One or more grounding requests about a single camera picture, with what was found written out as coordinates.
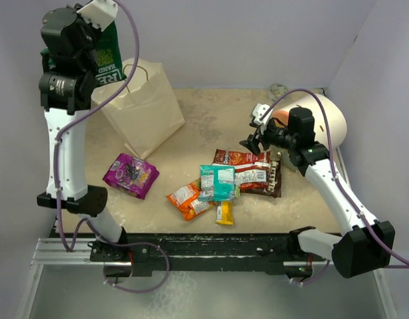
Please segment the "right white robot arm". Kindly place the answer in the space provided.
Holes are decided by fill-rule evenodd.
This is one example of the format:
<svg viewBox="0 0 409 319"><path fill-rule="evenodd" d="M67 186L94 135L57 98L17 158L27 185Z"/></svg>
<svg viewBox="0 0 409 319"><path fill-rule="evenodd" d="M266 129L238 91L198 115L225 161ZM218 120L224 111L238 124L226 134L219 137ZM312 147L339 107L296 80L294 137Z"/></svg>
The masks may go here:
<svg viewBox="0 0 409 319"><path fill-rule="evenodd" d="M357 199L329 157L329 150L315 139L315 119L307 108L289 111L287 124L273 118L267 104L257 104L250 126L255 132L240 145L257 155L277 146L287 150L292 164L319 192L341 228L335 236L314 227L291 231L288 255L295 260L309 253L333 262L338 273L351 278L390 263L395 230L388 221L380 222Z"/></svg>

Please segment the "brown paper bag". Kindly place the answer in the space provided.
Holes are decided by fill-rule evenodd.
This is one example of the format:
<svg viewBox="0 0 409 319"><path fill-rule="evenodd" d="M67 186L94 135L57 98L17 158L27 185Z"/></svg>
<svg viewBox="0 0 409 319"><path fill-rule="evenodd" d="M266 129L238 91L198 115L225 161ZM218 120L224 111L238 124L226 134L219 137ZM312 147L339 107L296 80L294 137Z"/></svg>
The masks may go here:
<svg viewBox="0 0 409 319"><path fill-rule="evenodd" d="M125 146L143 160L185 123L163 65L142 59L127 88L101 111Z"/></svg>

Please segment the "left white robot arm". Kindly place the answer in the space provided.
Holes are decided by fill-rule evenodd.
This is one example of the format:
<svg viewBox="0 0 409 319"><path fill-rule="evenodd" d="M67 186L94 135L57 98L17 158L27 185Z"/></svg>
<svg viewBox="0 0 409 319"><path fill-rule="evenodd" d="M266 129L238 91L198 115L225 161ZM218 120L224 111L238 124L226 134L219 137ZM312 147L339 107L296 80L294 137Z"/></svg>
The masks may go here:
<svg viewBox="0 0 409 319"><path fill-rule="evenodd" d="M49 140L50 170L40 207L76 214L108 240L105 252L115 261L126 258L129 245L106 207L108 191L89 185L85 175L85 134L97 86L95 50L103 31L118 12L115 1L90 1L49 11L42 18L43 75L39 80Z"/></svg>

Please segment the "green chips bag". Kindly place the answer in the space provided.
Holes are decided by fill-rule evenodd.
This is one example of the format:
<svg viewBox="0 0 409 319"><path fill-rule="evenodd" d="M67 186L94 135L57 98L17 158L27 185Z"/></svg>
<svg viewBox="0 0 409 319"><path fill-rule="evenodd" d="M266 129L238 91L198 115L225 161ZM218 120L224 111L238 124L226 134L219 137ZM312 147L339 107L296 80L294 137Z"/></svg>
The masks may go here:
<svg viewBox="0 0 409 319"><path fill-rule="evenodd" d="M113 22L104 30L96 47L98 71L84 72L71 56L67 33L67 25L74 20L71 13L70 9L62 8L54 12L55 16L44 18L41 37L46 48L41 52L40 91L55 96L85 95L97 87L124 80L116 24Z"/></svg>

